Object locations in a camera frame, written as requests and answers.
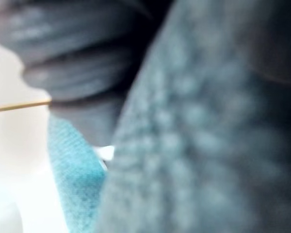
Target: wooden stick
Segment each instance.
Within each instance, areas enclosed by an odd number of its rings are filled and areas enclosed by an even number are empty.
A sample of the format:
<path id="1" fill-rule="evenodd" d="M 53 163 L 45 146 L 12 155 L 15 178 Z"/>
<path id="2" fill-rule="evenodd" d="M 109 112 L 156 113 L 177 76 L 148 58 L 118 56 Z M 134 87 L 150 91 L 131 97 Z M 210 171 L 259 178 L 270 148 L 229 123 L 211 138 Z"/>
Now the wooden stick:
<path id="1" fill-rule="evenodd" d="M 36 106 L 49 105 L 50 103 L 51 103 L 51 100 L 42 100 L 42 101 L 35 101 L 35 102 L 2 105 L 0 106 L 0 112 L 10 111 L 14 109 L 31 108 L 31 107 L 36 107 Z"/>

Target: white surface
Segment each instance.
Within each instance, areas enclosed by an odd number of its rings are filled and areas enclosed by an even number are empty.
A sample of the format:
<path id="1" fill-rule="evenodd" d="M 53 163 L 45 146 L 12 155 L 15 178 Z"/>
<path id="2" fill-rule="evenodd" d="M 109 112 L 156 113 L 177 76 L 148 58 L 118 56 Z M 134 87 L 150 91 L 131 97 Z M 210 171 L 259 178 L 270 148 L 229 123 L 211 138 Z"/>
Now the white surface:
<path id="1" fill-rule="evenodd" d="M 0 47 L 0 104 L 47 97 L 22 82 L 21 69 L 19 60 Z M 0 113 L 0 184 L 16 202 L 10 211 L 0 210 L 0 223 L 15 227 L 8 233 L 19 233 L 16 206 L 24 233 L 67 232 L 47 159 L 47 120 L 46 107 Z"/>

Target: toothpick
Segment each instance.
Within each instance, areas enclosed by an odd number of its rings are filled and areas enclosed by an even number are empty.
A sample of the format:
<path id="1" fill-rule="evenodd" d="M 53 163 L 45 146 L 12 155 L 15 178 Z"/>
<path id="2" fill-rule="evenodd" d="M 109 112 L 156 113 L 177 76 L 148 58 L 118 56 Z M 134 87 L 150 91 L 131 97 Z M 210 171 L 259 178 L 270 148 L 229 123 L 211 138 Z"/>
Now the toothpick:
<path id="1" fill-rule="evenodd" d="M 10 110 L 15 110 L 15 109 L 22 109 L 22 108 L 31 108 L 31 107 L 42 106 L 42 105 L 49 105 L 50 103 L 51 103 L 51 100 L 42 100 L 42 101 L 35 101 L 35 102 L 2 105 L 0 106 L 0 112 L 10 111 Z"/>

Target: gray textured surface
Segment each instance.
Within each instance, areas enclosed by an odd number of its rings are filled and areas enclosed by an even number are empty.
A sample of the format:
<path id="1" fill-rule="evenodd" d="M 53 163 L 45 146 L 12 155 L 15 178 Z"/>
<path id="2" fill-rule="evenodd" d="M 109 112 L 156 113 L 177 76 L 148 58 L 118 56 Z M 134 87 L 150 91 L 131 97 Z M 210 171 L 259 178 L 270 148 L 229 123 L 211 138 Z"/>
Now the gray textured surface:
<path id="1" fill-rule="evenodd" d="M 221 0 L 179 0 L 116 135 L 97 233 L 291 233 L 291 87 L 250 71 Z"/>

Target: teal fabric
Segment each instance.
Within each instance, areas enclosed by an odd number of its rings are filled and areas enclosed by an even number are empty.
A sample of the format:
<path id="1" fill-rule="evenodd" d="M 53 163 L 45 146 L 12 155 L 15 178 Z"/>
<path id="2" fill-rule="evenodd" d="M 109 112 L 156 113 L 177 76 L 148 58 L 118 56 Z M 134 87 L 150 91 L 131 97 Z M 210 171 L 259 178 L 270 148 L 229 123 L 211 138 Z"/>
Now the teal fabric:
<path id="1" fill-rule="evenodd" d="M 48 150 L 69 232 L 91 232 L 105 179 L 99 159 L 70 123 L 54 116 L 49 119 Z"/>

